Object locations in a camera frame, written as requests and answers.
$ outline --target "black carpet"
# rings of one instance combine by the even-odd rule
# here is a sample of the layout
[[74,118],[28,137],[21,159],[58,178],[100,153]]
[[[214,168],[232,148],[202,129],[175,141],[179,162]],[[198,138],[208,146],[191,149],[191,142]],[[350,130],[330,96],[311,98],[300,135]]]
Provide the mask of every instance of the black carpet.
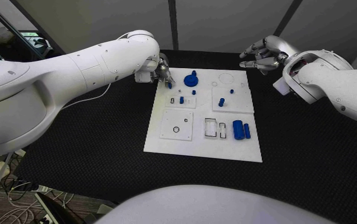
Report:
[[[170,66],[241,70],[238,54],[165,51]],[[264,163],[144,153],[157,84],[134,77],[104,97],[61,112],[16,174],[90,197],[121,201],[178,184],[208,184],[270,196],[340,223],[357,223],[357,122],[327,98],[283,96],[248,70]],[[77,100],[100,95],[106,87]]]

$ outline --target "small blue piece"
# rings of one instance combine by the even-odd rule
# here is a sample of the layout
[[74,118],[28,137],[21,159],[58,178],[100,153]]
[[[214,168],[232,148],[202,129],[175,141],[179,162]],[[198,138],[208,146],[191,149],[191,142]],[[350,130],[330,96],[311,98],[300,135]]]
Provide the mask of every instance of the small blue piece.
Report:
[[248,123],[244,124],[244,133],[245,133],[247,139],[251,139],[251,132],[250,132],[250,125],[248,125]]
[[192,71],[192,74],[188,75],[188,76],[185,77],[185,84],[186,84],[189,87],[193,87],[193,86],[196,86],[196,85],[199,84],[199,78],[198,78],[196,75],[198,75],[198,74],[196,74],[196,71],[193,70],[193,71]]
[[244,140],[244,122],[241,120],[234,121],[234,132],[235,132],[235,139]]
[[219,100],[218,106],[219,106],[219,107],[224,107],[224,103],[225,103],[225,99],[221,99],[221,100]]

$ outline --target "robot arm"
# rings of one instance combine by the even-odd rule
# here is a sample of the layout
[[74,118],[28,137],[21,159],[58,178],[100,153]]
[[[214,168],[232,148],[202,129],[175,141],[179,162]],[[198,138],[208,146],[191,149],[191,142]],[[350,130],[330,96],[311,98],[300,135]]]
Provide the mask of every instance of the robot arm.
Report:
[[268,36],[241,54],[245,58],[257,50],[255,61],[244,61],[244,68],[258,68],[264,74],[284,65],[283,77],[274,87],[287,95],[294,92],[310,104],[327,96],[337,111],[357,120],[357,70],[334,52],[298,50],[275,36]]
[[167,58],[144,30],[42,61],[0,61],[0,154],[42,136],[70,100],[133,74],[137,82],[159,78],[175,83]]

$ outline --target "gray wall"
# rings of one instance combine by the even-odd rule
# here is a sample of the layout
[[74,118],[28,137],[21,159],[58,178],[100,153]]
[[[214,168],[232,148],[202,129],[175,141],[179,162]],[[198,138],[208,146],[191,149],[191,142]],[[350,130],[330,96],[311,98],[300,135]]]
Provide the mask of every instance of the gray wall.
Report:
[[303,51],[357,57],[357,0],[304,0],[281,34]]
[[293,0],[176,0],[180,50],[238,52],[278,27]]
[[172,49],[167,0],[18,0],[67,53],[146,29]]
[[18,30],[38,30],[9,0],[0,0],[0,13]]

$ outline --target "table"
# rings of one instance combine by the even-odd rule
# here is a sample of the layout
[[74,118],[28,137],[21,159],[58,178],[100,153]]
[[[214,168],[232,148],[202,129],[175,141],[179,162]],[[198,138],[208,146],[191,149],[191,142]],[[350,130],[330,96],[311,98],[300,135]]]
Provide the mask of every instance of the table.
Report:
[[[163,51],[170,66],[242,70],[238,54]],[[16,175],[58,190],[123,201],[156,188],[205,184],[273,197],[343,223],[357,222],[357,122],[327,98],[283,96],[248,70],[264,163],[144,153],[156,84],[134,77],[61,112]],[[77,100],[94,97],[106,87]]]

